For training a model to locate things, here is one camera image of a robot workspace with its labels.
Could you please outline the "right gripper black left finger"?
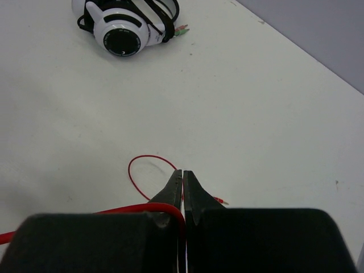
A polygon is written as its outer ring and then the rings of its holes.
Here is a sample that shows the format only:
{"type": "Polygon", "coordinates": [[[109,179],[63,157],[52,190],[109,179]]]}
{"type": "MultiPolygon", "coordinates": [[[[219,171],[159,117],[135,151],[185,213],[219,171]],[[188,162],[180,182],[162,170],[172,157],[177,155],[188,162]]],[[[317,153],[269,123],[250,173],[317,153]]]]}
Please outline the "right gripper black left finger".
{"type": "Polygon", "coordinates": [[[15,231],[2,272],[181,272],[182,172],[149,202],[92,214],[35,214],[15,231]]]}

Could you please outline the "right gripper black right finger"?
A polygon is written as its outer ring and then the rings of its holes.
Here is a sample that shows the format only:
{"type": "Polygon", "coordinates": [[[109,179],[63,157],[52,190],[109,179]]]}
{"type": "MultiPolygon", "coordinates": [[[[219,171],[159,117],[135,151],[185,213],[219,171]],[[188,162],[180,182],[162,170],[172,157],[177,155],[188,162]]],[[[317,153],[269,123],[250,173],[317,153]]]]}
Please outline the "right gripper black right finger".
{"type": "Polygon", "coordinates": [[[226,208],[183,174],[189,272],[356,272],[341,232],[312,208],[226,208]]]}

